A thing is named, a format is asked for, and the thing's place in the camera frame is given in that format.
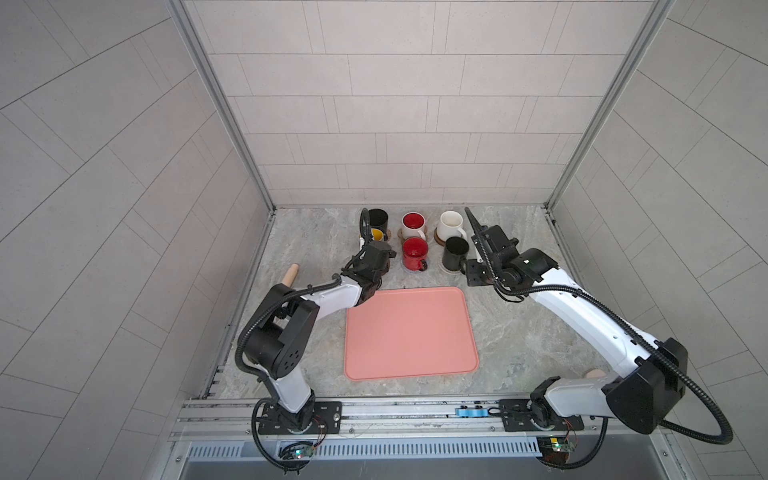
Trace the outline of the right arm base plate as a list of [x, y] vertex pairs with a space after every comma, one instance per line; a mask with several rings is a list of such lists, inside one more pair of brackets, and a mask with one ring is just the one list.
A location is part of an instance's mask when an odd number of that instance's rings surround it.
[[561, 417], [546, 405], [530, 399], [502, 399], [498, 403], [499, 416], [506, 432], [565, 432], [584, 429], [580, 416]]

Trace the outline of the black mug front row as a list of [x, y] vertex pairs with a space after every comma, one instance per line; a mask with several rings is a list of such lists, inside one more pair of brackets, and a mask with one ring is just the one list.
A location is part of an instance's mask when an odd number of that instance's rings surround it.
[[470, 245], [462, 237], [451, 237], [445, 241], [441, 265], [449, 273], [465, 274]]

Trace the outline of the white mug red inside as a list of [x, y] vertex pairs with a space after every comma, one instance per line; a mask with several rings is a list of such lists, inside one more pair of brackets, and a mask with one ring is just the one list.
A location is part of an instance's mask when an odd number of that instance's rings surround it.
[[418, 212], [408, 212], [402, 217], [401, 223], [400, 236], [403, 240], [409, 238], [427, 240], [426, 220], [422, 214]]

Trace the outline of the red mug front row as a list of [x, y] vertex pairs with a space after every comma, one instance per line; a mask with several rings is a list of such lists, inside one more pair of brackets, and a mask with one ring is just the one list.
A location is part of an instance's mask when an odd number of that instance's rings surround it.
[[410, 271], [423, 272], [428, 269], [427, 255], [429, 247], [422, 238], [410, 237], [403, 242], [403, 264]]

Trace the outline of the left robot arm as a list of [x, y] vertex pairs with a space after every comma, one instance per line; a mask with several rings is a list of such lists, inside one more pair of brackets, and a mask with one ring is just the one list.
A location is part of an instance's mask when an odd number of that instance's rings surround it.
[[313, 423], [315, 393], [299, 363], [315, 323], [372, 298], [396, 256], [387, 242], [374, 238], [367, 209], [361, 211], [359, 233], [360, 250], [329, 283], [302, 290], [272, 286], [236, 340], [235, 365], [267, 387], [278, 424], [292, 433]]

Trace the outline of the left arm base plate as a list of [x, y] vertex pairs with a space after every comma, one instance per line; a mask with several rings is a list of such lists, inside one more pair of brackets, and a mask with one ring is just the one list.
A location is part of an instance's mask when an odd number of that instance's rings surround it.
[[338, 434], [342, 403], [310, 400], [298, 412], [290, 412], [280, 404], [268, 402], [256, 412], [260, 435]]

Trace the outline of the blue mug yellow inside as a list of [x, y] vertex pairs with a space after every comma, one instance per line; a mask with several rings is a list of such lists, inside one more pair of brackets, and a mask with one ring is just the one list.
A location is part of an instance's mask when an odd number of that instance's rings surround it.
[[[377, 228], [372, 228], [371, 229], [371, 239], [373, 241], [385, 241], [386, 237], [385, 237], [385, 234], [381, 230], [379, 230]], [[365, 240], [363, 238], [360, 238], [359, 239], [359, 243], [360, 243], [360, 247], [363, 247], [365, 245]]]

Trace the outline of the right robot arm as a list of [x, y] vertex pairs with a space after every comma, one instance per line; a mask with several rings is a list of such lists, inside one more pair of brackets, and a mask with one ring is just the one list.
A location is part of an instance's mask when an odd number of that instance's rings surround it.
[[[530, 395], [533, 423], [548, 428], [555, 417], [616, 419], [631, 430], [650, 434], [657, 427], [694, 440], [727, 445], [733, 429], [717, 403], [687, 374], [688, 352], [673, 338], [665, 341], [633, 326], [597, 300], [543, 251], [517, 249], [498, 225], [467, 216], [479, 256], [468, 265], [481, 282], [508, 303], [530, 299], [563, 320], [609, 364], [608, 374], [592, 379], [551, 377]], [[699, 432], [667, 420], [669, 412], [692, 393], [713, 416], [719, 431]]]

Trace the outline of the black mug back row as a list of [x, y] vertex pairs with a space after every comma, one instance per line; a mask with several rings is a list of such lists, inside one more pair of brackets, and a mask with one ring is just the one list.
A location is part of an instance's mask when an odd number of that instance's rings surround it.
[[385, 241], [389, 240], [389, 229], [388, 229], [388, 222], [389, 222], [389, 216], [386, 211], [379, 208], [373, 208], [368, 211], [369, 215], [369, 226], [370, 228], [377, 228], [381, 230], [386, 237]]

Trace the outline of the black mug row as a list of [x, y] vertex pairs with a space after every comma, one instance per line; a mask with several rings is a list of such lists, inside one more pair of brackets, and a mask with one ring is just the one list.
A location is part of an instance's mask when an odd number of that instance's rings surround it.
[[465, 274], [470, 245], [462, 237], [451, 237], [445, 241], [441, 265], [449, 273]]
[[370, 228], [377, 228], [381, 230], [386, 237], [385, 241], [389, 240], [389, 229], [388, 229], [388, 222], [389, 222], [389, 216], [386, 211], [379, 208], [373, 208], [368, 211], [369, 215], [369, 226]]

